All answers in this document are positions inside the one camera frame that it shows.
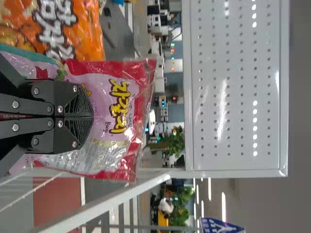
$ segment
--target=bolt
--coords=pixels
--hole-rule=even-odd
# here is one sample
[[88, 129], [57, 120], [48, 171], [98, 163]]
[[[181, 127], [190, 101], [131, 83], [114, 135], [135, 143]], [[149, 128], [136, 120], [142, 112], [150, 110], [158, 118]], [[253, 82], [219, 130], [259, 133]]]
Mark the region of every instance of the bolt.
[[62, 128], [64, 123], [63, 123], [63, 121], [60, 120], [60, 121], [58, 121], [57, 125], [58, 125], [59, 128]]
[[17, 131], [19, 130], [19, 125], [14, 124], [13, 127], [12, 127], [12, 130], [13, 130], [14, 132], [17, 132]]
[[39, 144], [39, 140], [38, 140], [37, 138], [35, 138], [34, 141], [33, 141], [33, 143], [34, 143], [34, 145], [36, 146], [36, 145]]
[[39, 88], [36, 87], [35, 90], [34, 90], [35, 95], [38, 95], [39, 92], [40, 92]]
[[57, 111], [58, 111], [59, 113], [62, 113], [63, 110], [64, 110], [64, 109], [63, 109], [63, 106], [60, 106], [60, 105], [59, 105], [58, 108], [57, 108]]
[[19, 103], [15, 100], [15, 101], [13, 101], [12, 106], [13, 106], [13, 108], [16, 109], [19, 107]]

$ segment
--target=perforated metal panel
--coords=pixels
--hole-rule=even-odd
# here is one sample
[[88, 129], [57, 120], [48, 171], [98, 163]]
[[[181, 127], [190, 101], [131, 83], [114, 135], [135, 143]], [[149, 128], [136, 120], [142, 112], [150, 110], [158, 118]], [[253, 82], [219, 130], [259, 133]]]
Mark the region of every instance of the perforated metal panel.
[[287, 133], [281, 117], [288, 115], [281, 108], [281, 92], [284, 102], [288, 97], [288, 67], [282, 67], [288, 62], [288, 44], [282, 45], [287, 40], [281, 39], [288, 39], [288, 15], [281, 20], [284, 2], [183, 1], [190, 15], [183, 39], [191, 45], [191, 58], [184, 57], [186, 134], [192, 134], [193, 150], [193, 167], [188, 158], [187, 170], [287, 173], [287, 137], [281, 138]]

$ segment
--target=plastic packaging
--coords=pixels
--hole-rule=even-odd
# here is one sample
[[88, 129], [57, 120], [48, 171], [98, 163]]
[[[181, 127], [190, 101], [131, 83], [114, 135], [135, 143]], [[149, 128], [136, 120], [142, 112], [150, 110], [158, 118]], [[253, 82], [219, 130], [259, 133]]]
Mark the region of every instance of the plastic packaging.
[[0, 42], [48, 57], [103, 61], [98, 0], [2, 0]]
[[82, 83], [93, 104], [94, 124], [81, 150], [58, 155], [25, 154], [10, 173], [35, 161], [36, 166], [92, 178], [134, 182], [150, 109], [156, 61], [78, 62], [69, 59], [57, 64], [43, 55], [11, 48], [0, 45], [0, 53], [28, 78], [58, 78]]

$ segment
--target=metal bar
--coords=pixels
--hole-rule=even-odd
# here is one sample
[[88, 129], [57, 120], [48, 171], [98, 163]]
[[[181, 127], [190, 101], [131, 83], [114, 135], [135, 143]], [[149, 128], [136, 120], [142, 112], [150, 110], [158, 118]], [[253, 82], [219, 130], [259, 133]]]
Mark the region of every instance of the metal bar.
[[122, 204], [125, 200], [136, 197], [152, 187], [161, 184], [171, 178], [169, 172], [160, 172], [152, 179], [137, 182], [135, 185], [128, 186], [109, 195], [105, 195], [95, 201], [87, 203], [78, 210], [64, 215], [62, 218], [53, 220], [42, 226], [32, 228], [30, 233], [50, 233], [50, 232], [69, 232], [81, 225], [81, 222], [88, 222], [91, 219], [109, 211]]
[[124, 233], [124, 203], [119, 205], [119, 233]]
[[[109, 225], [109, 228], [119, 228], [119, 225], [117, 224], [111, 224]], [[162, 230], [162, 231], [189, 231], [193, 232], [198, 230], [197, 227], [176, 227], [176, 226], [157, 226], [157, 225], [124, 225], [124, 228], [126, 229], [139, 229], [139, 230]]]
[[192, 58], [191, 58], [191, 15], [190, 0], [182, 0], [182, 31], [183, 31], [183, 71], [185, 100], [185, 167], [194, 170], [193, 163], [193, 121], [192, 121]]
[[133, 199], [130, 199], [130, 225], [134, 225], [134, 204], [133, 204]]

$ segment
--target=red snack bag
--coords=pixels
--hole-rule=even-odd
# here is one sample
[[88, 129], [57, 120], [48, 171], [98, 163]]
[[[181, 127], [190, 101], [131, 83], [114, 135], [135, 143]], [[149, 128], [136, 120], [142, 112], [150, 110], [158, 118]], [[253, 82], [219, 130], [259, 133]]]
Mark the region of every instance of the red snack bag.
[[94, 108], [94, 124], [81, 150], [42, 155], [35, 164], [95, 179], [136, 181], [156, 61], [69, 59], [64, 67], [65, 80], [85, 85]]

